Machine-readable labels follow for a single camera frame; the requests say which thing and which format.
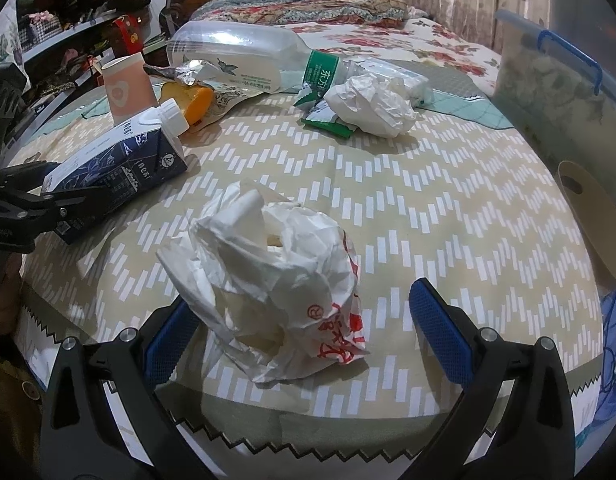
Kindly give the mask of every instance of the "white carton cap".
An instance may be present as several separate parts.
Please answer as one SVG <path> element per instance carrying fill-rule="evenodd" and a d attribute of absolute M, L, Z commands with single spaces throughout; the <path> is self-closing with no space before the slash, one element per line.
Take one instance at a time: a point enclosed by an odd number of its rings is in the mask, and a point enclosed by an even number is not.
<path fill-rule="evenodd" d="M 175 99 L 168 99 L 158 106 L 157 117 L 162 124 L 162 130 L 170 137 L 179 137 L 190 127 Z"/>

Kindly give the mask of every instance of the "beige tablecloth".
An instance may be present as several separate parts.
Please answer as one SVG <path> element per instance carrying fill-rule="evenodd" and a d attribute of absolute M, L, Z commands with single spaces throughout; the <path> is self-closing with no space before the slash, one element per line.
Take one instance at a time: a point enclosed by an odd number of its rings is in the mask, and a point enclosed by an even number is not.
<path fill-rule="evenodd" d="M 75 333 L 105 341 L 140 326 L 177 294 L 156 249 L 210 197 L 251 178 L 349 233 L 370 355 L 258 388 L 225 357 L 203 378 L 206 333 L 199 330 L 174 382 L 159 393 L 176 418 L 251 449 L 414 456 L 459 393 L 410 318 L 410 285 L 426 276 L 478 326 L 526 343 L 552 337 L 578 393 L 576 429 L 587 426 L 598 381 L 588 385 L 601 370 L 597 290 L 574 218 L 521 135 L 424 111 L 411 136 L 360 133 L 344 142 L 303 127 L 293 100 L 253 98 L 183 137 L 188 173 L 129 203 L 81 242 L 68 247 L 55 234 L 40 236 L 24 274 L 27 308 L 40 327 L 57 339 Z M 110 115 L 77 120 L 35 139 L 14 163 L 37 154 L 63 160 L 111 126 Z M 48 380 L 51 363 L 40 366 L 48 353 L 32 340 L 20 346 Z"/>

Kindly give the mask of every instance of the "metal screw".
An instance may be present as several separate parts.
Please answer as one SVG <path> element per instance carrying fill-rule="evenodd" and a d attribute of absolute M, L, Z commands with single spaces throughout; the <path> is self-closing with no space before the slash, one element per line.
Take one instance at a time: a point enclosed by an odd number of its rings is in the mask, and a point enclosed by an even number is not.
<path fill-rule="evenodd" d="M 119 338 L 124 343 L 130 343 L 137 336 L 137 329 L 129 326 L 119 332 Z"/>
<path fill-rule="evenodd" d="M 496 341 L 499 335 L 497 334 L 495 330 L 491 329 L 489 326 L 487 326 L 486 328 L 482 328 L 479 334 L 482 336 L 482 339 L 484 341 L 488 341 L 489 343 Z"/>
<path fill-rule="evenodd" d="M 552 350 L 554 348 L 554 341 L 549 337 L 543 337 L 539 340 L 539 344 L 546 350 Z"/>
<path fill-rule="evenodd" d="M 67 337 L 66 339 L 64 339 L 64 342 L 62 343 L 62 348 L 64 350 L 72 350 L 76 344 L 77 344 L 77 340 L 75 338 Z"/>

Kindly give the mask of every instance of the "heart logo on cup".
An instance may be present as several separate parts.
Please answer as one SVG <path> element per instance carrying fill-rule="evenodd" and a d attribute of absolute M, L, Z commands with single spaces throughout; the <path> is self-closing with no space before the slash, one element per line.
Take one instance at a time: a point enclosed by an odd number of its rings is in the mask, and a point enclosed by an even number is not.
<path fill-rule="evenodd" d="M 117 81 L 114 85 L 108 88 L 108 99 L 117 108 L 123 108 L 128 101 L 128 83 L 126 81 Z"/>

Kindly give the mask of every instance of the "floral bedsheet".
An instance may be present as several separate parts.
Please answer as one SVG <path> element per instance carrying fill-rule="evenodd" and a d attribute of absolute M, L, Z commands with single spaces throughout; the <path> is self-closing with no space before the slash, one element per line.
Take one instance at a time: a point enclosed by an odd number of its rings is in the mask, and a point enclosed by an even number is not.
<path fill-rule="evenodd" d="M 345 56 L 365 54 L 450 66 L 469 75 L 486 95 L 494 93 L 501 56 L 426 18 L 407 20 L 403 28 L 329 23 L 282 26 L 297 32 L 310 48 Z"/>

